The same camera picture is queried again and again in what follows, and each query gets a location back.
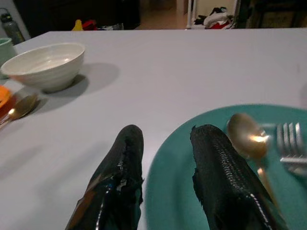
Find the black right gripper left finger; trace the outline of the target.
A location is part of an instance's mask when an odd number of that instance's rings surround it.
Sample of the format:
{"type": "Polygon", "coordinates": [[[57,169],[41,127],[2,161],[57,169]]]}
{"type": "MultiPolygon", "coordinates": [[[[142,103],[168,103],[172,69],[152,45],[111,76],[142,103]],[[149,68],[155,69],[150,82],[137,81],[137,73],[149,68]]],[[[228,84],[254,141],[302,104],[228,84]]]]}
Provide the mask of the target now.
{"type": "Polygon", "coordinates": [[[139,127],[122,128],[92,175],[65,230],[137,230],[143,202],[143,146],[139,127]]]}

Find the orange placemat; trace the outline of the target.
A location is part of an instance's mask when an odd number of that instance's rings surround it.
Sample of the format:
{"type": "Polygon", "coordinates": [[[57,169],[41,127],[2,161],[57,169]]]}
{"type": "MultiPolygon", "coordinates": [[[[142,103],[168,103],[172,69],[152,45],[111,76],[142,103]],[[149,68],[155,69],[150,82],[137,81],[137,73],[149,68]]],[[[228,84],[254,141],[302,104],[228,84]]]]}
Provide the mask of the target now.
{"type": "Polygon", "coordinates": [[[12,97],[12,92],[4,87],[3,85],[0,85],[0,108],[2,108],[12,97]]]}

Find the grey water bottle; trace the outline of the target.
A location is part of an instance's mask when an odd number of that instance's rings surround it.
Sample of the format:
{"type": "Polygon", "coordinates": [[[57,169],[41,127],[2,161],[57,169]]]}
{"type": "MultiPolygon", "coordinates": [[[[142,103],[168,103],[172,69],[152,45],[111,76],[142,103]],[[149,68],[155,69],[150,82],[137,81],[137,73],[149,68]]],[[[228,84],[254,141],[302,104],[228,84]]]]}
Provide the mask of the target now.
{"type": "Polygon", "coordinates": [[[25,41],[16,21],[6,8],[0,8],[0,21],[6,35],[12,39],[14,45],[25,41]]]}

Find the white shelf frame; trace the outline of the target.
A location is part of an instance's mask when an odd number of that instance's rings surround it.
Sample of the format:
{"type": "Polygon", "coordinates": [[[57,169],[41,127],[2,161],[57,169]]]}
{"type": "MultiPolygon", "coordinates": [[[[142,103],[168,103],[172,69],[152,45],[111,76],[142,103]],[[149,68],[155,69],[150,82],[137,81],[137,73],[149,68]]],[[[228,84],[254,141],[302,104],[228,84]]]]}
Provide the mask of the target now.
{"type": "Polygon", "coordinates": [[[196,29],[195,20],[197,19],[197,7],[199,0],[185,0],[187,2],[187,24],[185,30],[196,29]]]}

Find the red object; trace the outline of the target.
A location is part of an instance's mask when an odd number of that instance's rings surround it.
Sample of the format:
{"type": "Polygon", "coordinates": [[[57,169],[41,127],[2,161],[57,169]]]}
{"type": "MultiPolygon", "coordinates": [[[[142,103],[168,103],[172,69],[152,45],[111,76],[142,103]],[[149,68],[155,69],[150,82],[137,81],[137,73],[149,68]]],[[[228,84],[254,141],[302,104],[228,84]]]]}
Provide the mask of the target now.
{"type": "Polygon", "coordinates": [[[97,30],[97,25],[95,20],[87,20],[82,23],[82,28],[84,31],[94,31],[97,30]]]}

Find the gold spoon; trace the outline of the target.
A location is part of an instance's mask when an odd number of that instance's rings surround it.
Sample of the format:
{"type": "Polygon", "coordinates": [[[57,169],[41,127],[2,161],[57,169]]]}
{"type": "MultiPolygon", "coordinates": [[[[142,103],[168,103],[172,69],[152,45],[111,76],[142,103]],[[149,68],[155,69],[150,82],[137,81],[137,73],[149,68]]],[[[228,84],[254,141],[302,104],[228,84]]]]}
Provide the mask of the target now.
{"type": "Polygon", "coordinates": [[[30,113],[34,109],[37,99],[38,94],[35,93],[28,95],[17,102],[16,105],[8,112],[7,118],[0,122],[0,128],[5,124],[18,120],[30,113]]]}
{"type": "Polygon", "coordinates": [[[271,184],[267,177],[261,159],[267,153],[269,136],[256,121],[246,113],[236,113],[230,117],[226,124],[226,132],[233,147],[238,154],[247,160],[252,160],[257,166],[257,175],[272,202],[280,211],[271,184]]]}

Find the silver fork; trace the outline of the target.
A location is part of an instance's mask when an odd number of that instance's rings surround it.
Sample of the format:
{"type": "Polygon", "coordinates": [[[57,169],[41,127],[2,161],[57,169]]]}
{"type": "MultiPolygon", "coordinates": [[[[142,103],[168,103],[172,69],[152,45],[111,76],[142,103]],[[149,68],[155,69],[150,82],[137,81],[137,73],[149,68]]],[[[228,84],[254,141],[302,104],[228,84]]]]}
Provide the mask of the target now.
{"type": "Polygon", "coordinates": [[[295,176],[307,178],[307,147],[300,123],[279,124],[276,142],[280,162],[286,170],[295,176]]]}

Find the mint green cup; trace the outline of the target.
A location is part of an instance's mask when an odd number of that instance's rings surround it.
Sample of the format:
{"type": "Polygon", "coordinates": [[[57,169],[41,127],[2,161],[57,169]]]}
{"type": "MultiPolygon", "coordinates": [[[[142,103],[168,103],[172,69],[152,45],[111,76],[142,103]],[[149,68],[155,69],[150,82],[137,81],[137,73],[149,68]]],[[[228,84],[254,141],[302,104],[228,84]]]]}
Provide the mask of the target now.
{"type": "MultiPolygon", "coordinates": [[[[14,48],[11,38],[0,38],[0,68],[9,59],[15,57],[17,52],[14,48]]],[[[0,70],[0,80],[6,79],[7,76],[0,70]]]]}

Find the pile of clothes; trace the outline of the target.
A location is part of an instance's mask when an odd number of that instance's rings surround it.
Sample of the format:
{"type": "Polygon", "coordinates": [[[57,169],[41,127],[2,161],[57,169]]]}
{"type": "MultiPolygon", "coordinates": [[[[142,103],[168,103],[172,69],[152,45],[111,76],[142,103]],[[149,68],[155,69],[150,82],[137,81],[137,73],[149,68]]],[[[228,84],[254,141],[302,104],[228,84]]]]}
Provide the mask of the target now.
{"type": "Polygon", "coordinates": [[[235,26],[234,16],[228,13],[226,7],[215,7],[210,15],[198,15],[193,21],[197,29],[232,29],[235,26]]]}

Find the dark cabinet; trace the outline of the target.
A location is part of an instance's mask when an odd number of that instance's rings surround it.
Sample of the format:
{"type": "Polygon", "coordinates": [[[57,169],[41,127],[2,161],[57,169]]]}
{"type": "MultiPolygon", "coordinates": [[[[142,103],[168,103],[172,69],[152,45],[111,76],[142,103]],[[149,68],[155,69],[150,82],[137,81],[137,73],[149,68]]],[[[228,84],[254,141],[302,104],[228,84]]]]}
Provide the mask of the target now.
{"type": "Polygon", "coordinates": [[[141,24],[140,0],[13,0],[31,37],[49,31],[70,31],[76,20],[93,20],[98,28],[141,24]]]}

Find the white ceramic bowl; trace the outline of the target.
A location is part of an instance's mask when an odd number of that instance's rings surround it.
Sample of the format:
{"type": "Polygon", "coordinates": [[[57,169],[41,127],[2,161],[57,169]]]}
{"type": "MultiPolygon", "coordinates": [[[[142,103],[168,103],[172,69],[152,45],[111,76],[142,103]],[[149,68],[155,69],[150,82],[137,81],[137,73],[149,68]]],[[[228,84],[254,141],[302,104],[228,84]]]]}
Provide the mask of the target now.
{"type": "Polygon", "coordinates": [[[0,68],[2,74],[31,88],[57,92],[70,86],[84,60],[80,43],[58,43],[21,53],[0,68]]]}

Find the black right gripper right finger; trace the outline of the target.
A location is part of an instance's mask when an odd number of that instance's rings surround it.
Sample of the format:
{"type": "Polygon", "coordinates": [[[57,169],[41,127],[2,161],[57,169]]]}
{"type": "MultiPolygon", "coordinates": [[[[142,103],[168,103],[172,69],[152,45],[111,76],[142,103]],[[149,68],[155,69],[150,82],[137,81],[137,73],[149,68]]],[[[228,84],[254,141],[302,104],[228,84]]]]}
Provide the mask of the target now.
{"type": "Polygon", "coordinates": [[[218,127],[193,126],[193,187],[210,230],[289,230],[266,188],[218,127]]]}

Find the teal round plate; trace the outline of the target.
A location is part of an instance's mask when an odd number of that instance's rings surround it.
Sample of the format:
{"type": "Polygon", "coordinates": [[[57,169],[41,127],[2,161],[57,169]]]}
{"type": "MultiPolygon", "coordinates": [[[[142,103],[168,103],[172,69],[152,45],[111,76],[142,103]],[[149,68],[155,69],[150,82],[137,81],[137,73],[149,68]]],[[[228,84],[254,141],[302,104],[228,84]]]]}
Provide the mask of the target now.
{"type": "Polygon", "coordinates": [[[307,147],[307,110],[268,104],[223,107],[203,113],[175,130],[162,144],[147,178],[145,213],[148,230],[209,230],[205,213],[195,195],[195,169],[191,129],[212,124],[226,129],[229,118],[246,113],[269,135],[262,162],[289,230],[307,230],[307,178],[291,174],[280,162],[276,126],[299,123],[307,147]]]}

